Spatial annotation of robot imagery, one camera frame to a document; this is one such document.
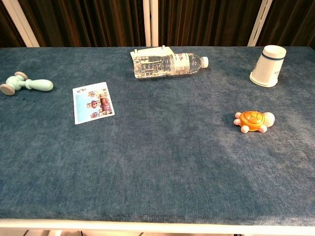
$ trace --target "mint green toy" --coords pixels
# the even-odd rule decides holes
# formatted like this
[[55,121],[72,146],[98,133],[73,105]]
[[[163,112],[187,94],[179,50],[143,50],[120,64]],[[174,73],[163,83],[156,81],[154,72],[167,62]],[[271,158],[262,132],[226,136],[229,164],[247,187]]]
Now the mint green toy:
[[40,91],[50,91],[54,85],[49,80],[30,80],[23,72],[15,72],[14,76],[10,76],[5,84],[0,85],[0,90],[9,96],[15,94],[15,91],[20,90],[22,87],[27,89],[36,89]]

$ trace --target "turtle shell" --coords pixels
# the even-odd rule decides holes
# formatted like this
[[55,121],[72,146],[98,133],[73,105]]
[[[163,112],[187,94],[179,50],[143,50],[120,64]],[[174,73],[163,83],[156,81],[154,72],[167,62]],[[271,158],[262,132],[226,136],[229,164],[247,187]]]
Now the turtle shell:
[[250,131],[256,131],[265,122],[265,116],[261,112],[248,111],[241,113],[239,117],[241,126],[247,125]]

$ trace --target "plastic water bottle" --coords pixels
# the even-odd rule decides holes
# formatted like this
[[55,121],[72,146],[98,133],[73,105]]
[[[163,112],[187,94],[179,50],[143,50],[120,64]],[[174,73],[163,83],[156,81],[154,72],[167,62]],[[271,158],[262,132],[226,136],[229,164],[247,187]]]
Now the plastic water bottle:
[[133,60],[134,75],[138,79],[193,74],[208,67],[208,58],[193,53],[168,56],[144,56]]

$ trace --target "blue stripe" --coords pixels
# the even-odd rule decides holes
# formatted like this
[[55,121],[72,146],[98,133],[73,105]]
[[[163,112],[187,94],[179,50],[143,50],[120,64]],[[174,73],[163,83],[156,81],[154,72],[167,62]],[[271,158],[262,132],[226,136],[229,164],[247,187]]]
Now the blue stripe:
[[266,56],[264,53],[261,53],[262,54],[262,56],[264,57],[264,58],[266,58],[266,59],[268,59],[268,60],[283,60],[284,59],[284,57],[283,58],[271,58],[271,57],[269,57],[269,56]]

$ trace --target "brown curtain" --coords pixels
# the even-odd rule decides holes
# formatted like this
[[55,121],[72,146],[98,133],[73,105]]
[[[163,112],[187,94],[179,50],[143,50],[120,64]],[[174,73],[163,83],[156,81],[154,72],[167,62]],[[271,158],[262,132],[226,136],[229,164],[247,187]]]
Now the brown curtain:
[[159,44],[247,46],[262,0],[159,0]]
[[25,47],[18,30],[12,22],[2,1],[0,1],[0,47]]
[[142,0],[19,0],[41,47],[145,46]]
[[273,0],[257,45],[315,49],[315,0]]

